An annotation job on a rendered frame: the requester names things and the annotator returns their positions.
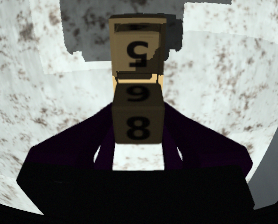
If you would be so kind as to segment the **dark brown digit cube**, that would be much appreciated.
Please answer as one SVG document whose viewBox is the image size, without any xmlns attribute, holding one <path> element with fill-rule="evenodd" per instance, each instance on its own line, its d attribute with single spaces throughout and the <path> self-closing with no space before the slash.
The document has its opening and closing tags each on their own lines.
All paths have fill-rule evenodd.
<svg viewBox="0 0 278 224">
<path fill-rule="evenodd" d="M 159 83 L 117 83 L 112 102 L 116 144 L 161 144 L 165 105 Z"/>
<path fill-rule="evenodd" d="M 116 73 L 159 73 L 161 33 L 156 24 L 119 24 L 114 49 Z"/>
</svg>

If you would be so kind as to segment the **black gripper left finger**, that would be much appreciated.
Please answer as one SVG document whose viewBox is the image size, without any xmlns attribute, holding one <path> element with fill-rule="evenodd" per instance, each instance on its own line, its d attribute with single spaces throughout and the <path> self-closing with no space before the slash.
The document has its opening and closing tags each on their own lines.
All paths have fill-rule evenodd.
<svg viewBox="0 0 278 224">
<path fill-rule="evenodd" d="M 112 102 L 93 116 L 31 147 L 24 163 L 113 170 L 115 136 L 111 107 Z"/>
</svg>

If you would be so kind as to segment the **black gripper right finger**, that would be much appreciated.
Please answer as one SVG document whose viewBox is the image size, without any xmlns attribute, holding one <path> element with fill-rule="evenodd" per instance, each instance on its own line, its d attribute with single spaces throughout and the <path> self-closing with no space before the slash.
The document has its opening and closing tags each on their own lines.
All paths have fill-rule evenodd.
<svg viewBox="0 0 278 224">
<path fill-rule="evenodd" d="M 245 146 L 164 105 L 164 170 L 238 165 L 246 178 L 253 161 Z"/>
</svg>

